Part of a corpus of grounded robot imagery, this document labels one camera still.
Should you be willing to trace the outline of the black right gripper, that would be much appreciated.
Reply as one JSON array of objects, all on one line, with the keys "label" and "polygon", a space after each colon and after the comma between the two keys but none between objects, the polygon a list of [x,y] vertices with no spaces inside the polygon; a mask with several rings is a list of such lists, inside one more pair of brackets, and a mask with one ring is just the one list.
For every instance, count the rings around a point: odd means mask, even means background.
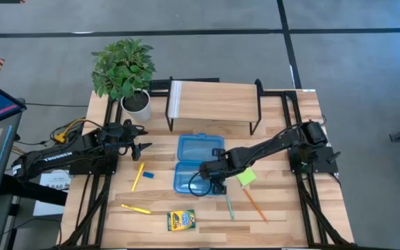
[{"label": "black right gripper", "polygon": [[199,173],[203,180],[208,179],[214,185],[214,194],[226,195],[227,188],[222,185],[222,178],[228,178],[242,173],[242,161],[237,155],[237,149],[225,151],[215,148],[212,155],[216,160],[204,161],[200,164]]}]

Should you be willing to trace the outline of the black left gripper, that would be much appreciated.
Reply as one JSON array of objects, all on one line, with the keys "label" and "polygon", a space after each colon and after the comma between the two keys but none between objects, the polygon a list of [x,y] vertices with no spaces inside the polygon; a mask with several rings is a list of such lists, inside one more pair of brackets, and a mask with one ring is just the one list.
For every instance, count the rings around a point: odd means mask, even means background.
[{"label": "black left gripper", "polygon": [[133,124],[130,119],[126,119],[122,124],[122,132],[119,134],[115,145],[116,153],[118,155],[126,155],[128,149],[131,148],[133,161],[138,161],[142,151],[150,147],[153,143],[135,144],[134,139],[137,136],[146,134],[148,134],[148,132],[143,129],[142,125]]}]

